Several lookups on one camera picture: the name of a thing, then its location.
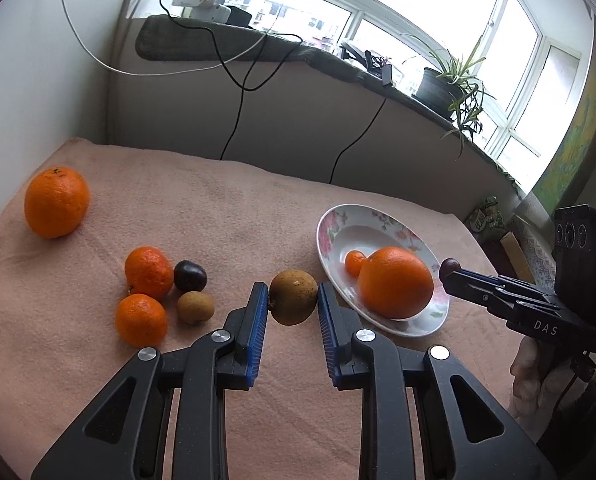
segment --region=spider plant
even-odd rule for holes
[[[469,135],[471,142],[474,142],[474,136],[478,135],[482,131],[482,123],[478,120],[478,116],[482,111],[482,102],[484,101],[484,96],[489,95],[486,93],[486,91],[484,91],[484,83],[482,83],[482,80],[471,73],[473,67],[485,60],[484,57],[478,57],[476,59],[476,52],[480,47],[482,36],[480,36],[475,46],[471,50],[471,53],[465,60],[453,56],[447,48],[444,48],[449,57],[447,60],[445,57],[440,56],[424,40],[418,38],[417,36],[410,36],[422,43],[429,51],[430,56],[433,57],[438,64],[440,73],[436,76],[436,78],[442,79],[448,84],[455,85],[460,89],[459,92],[456,92],[460,95],[460,97],[453,97],[452,102],[449,105],[449,111],[456,114],[456,126],[445,133],[442,137],[444,139],[444,137],[455,132],[461,132],[463,134],[460,136],[459,157],[462,155],[462,151],[464,149],[464,137]]]

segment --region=gray window sill cover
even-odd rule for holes
[[[262,33],[258,30],[244,27],[233,27],[232,25],[223,25],[222,23],[208,23],[190,18],[180,19],[181,23],[187,27],[207,27],[210,28],[216,36],[216,41],[220,49],[222,59],[231,59],[240,52],[248,49],[257,40]],[[269,36],[267,44],[262,51],[259,60],[280,62],[287,52],[295,47],[294,41],[285,40],[278,36]],[[250,52],[239,57],[242,61],[253,61],[258,52],[254,48]],[[213,41],[206,30],[185,30],[172,23],[168,16],[158,14],[149,16],[136,37],[136,53],[142,59],[148,61],[217,61],[218,56],[213,47]],[[395,87],[382,86],[382,81],[364,72],[359,68],[343,61],[337,56],[315,48],[312,46],[298,46],[287,58],[289,61],[302,61],[310,67],[318,70],[328,76],[334,77],[347,83],[359,83],[364,88],[411,108],[422,117],[437,124],[445,131],[452,129],[451,124],[446,119],[440,117],[430,108],[423,105],[420,101],[403,94]],[[515,179],[503,170],[498,163],[489,157],[479,146],[465,141],[465,149],[472,149],[479,153],[484,160],[493,164],[496,169],[504,174],[511,182],[513,188],[522,198],[524,194],[517,186]]]

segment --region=silver screw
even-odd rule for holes
[[[431,354],[431,357],[439,360],[439,361],[444,361],[446,358],[449,357],[449,351],[444,348],[444,346],[432,346],[429,353]]]
[[[140,361],[151,361],[156,355],[158,355],[156,349],[147,346],[138,352],[138,359]]]
[[[226,330],[216,330],[213,334],[211,334],[211,339],[216,343],[224,343],[231,339],[231,334]]]
[[[365,343],[368,343],[369,341],[373,341],[374,339],[376,339],[375,332],[373,330],[369,330],[368,328],[358,330],[358,332],[355,333],[355,336],[360,341],[364,341]]]

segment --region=tangerine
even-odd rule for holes
[[[345,256],[345,269],[354,278],[360,275],[360,269],[363,268],[364,262],[367,261],[367,257],[360,251],[349,251]]]
[[[380,316],[404,319],[427,306],[433,296],[433,278],[414,253],[383,247],[364,262],[358,288],[368,308]]]
[[[136,348],[158,346],[167,335],[167,313],[153,298],[132,294],[118,304],[116,330]]]
[[[25,191],[25,219],[33,232],[43,238],[71,233],[89,207],[89,186],[71,168],[49,168],[31,180]]]
[[[146,294],[156,300],[167,295],[174,284],[174,269],[159,249],[138,247],[124,262],[129,294]]]

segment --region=bed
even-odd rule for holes
[[[216,314],[204,326],[184,325],[170,294],[163,302],[169,316],[163,352],[222,327],[255,281],[270,283],[287,268],[324,280],[315,227],[340,203],[389,213],[439,260],[452,256],[466,268],[495,272],[455,216],[387,196],[239,162],[81,139],[65,143],[43,168],[55,165],[75,168],[91,188],[88,215],[74,233],[56,240],[34,235],[22,213],[25,186],[0,217],[0,455],[21,480],[135,352],[113,324],[126,294],[124,259],[133,248],[157,246],[173,262],[201,263],[209,275]],[[418,350],[447,346],[506,405],[519,339],[482,307],[452,300],[441,330],[395,341]],[[361,394],[332,387],[317,314],[294,327],[270,317],[255,387],[229,391],[226,409],[233,480],[357,476]]]

